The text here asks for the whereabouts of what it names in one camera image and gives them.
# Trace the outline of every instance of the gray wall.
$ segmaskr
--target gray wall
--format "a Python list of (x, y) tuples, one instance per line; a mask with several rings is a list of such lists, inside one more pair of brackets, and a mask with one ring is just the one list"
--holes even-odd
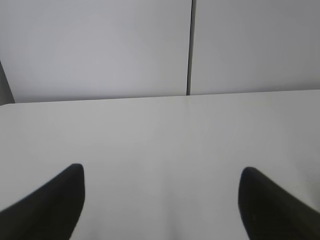
[(197, 0), (191, 94), (320, 88), (320, 0)]
[(0, 105), (13, 104), (15, 102), (5, 72), (0, 62)]
[(185, 95), (191, 0), (0, 0), (21, 102)]

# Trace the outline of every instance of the dark vertical line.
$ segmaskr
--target dark vertical line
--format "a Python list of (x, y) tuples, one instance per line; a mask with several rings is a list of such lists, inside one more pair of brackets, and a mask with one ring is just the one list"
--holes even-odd
[(190, 92), (191, 92), (191, 71), (192, 71), (192, 59), (193, 59), (193, 53), (194, 53), (196, 5), (197, 5), (197, 0), (192, 0), (190, 35), (189, 35), (188, 72), (187, 72), (187, 76), (186, 76), (186, 95), (187, 96), (189, 96)]

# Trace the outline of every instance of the black object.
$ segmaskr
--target black object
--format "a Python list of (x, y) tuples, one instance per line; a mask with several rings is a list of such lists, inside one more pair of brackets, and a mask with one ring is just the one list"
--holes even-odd
[(9, 87), (5, 71), (0, 62), (0, 106), (4, 104), (14, 104), (15, 99)]
[(253, 167), (242, 172), (238, 204), (250, 240), (320, 240), (320, 214)]
[(85, 201), (81, 164), (0, 212), (0, 240), (68, 240)]

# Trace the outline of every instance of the white table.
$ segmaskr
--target white table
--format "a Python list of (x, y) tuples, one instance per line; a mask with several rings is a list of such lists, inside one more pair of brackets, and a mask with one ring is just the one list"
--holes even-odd
[(0, 107), (0, 209), (81, 163), (73, 240), (247, 240), (243, 168), (319, 210), (319, 158), (319, 90)]

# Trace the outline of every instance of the white surface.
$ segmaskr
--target white surface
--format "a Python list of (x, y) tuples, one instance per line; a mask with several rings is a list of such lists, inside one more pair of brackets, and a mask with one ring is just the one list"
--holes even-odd
[(319, 0), (197, 0), (191, 94), (320, 89)]
[(82, 163), (73, 240), (248, 240), (247, 166), (320, 209), (319, 102), (311, 90), (1, 106), (0, 209)]
[(1, 0), (16, 102), (185, 95), (191, 0)]

